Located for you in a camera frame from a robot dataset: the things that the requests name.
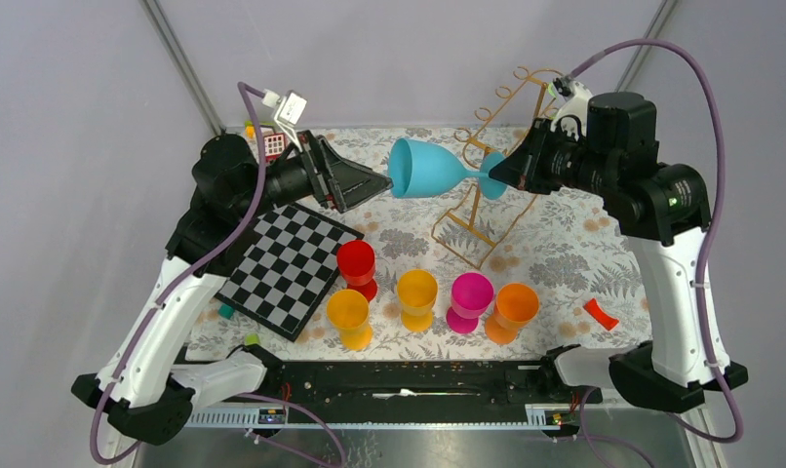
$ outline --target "patterned table cover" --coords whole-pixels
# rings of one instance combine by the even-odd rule
[[[326,135],[342,156],[383,174],[389,149],[400,137],[438,143],[456,155],[462,149],[462,144],[453,138],[453,129],[315,133]],[[522,135],[521,129],[496,128],[487,129],[481,139],[493,147],[507,149]],[[451,284],[458,275],[473,268],[435,242],[430,231],[442,213],[459,203],[469,183],[464,181],[453,191],[432,199],[398,200],[385,193],[346,214],[321,210],[312,200],[301,202],[366,233],[365,240],[375,249],[379,291],[371,302],[373,341],[365,350],[353,352],[342,347],[324,315],[329,296],[345,287],[339,278],[295,343],[243,314],[235,314],[231,320],[220,318],[220,303],[213,299],[192,329],[186,359],[222,359],[250,333],[257,333],[261,345],[284,360],[533,359],[560,345],[625,346],[650,338],[648,303],[640,272],[626,239],[619,234],[617,222],[602,210],[599,197],[568,189],[539,196],[481,269],[497,290],[512,282],[534,288],[541,303],[536,317],[513,343],[505,346],[488,340],[484,323],[467,335],[451,331],[445,321]],[[501,235],[504,231],[500,229],[507,227],[531,197],[508,189],[498,201],[486,202],[480,208],[480,228]],[[462,239],[468,235],[461,227],[445,227],[440,232],[443,239],[465,247]],[[439,283],[433,325],[422,333],[404,328],[394,294],[397,279],[414,268],[430,271]],[[582,309],[592,298],[619,319],[619,325],[611,332]],[[481,322],[490,313],[489,310]]]

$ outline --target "chessboard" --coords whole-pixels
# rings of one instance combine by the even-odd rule
[[[254,230],[217,298],[295,341],[338,277],[335,253],[364,235],[299,204],[263,214]]]

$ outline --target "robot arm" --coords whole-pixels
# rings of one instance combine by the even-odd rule
[[[677,413],[702,404],[704,389],[719,389],[712,367],[721,369],[730,388],[743,384],[746,368],[732,362],[723,346],[708,285],[694,283],[711,222],[702,177],[688,166],[657,162],[656,109],[642,96],[592,97],[579,83],[554,84],[569,100],[554,119],[535,119],[490,177],[532,193],[566,186],[602,197],[640,267],[653,335],[653,341],[629,349],[552,351],[562,382],[614,388],[636,407]],[[717,363],[706,362],[703,352],[696,288],[707,288]]]
[[[388,189],[389,178],[341,158],[321,136],[295,132],[294,141],[268,168],[256,215],[312,195],[322,207],[346,212]],[[255,188],[257,164],[247,142],[237,135],[217,136],[201,150],[192,168],[197,189],[189,210],[167,244],[167,257],[151,295],[129,335],[97,374],[80,375],[72,393],[96,408],[113,384],[104,411],[108,422],[127,437],[152,445],[166,443],[189,415],[232,396],[253,392],[266,376],[266,363],[247,349],[226,360],[172,371],[177,352],[201,311],[220,290],[256,240],[246,229],[223,253],[183,280],[169,294],[138,338],[119,379],[112,375],[130,340],[147,319],[155,300],[172,280],[212,251],[236,228]]]

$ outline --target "red plastic piece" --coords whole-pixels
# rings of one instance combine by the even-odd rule
[[[619,320],[610,317],[601,307],[600,304],[597,303],[597,299],[591,299],[588,301],[587,304],[582,306],[586,312],[588,312],[594,320],[600,323],[604,329],[608,330],[609,332],[620,323]]]

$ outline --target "pink cup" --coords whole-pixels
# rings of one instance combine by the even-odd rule
[[[456,278],[451,287],[451,307],[446,319],[451,330],[470,333],[479,325],[479,317],[493,302],[493,284],[485,275],[470,271]]]

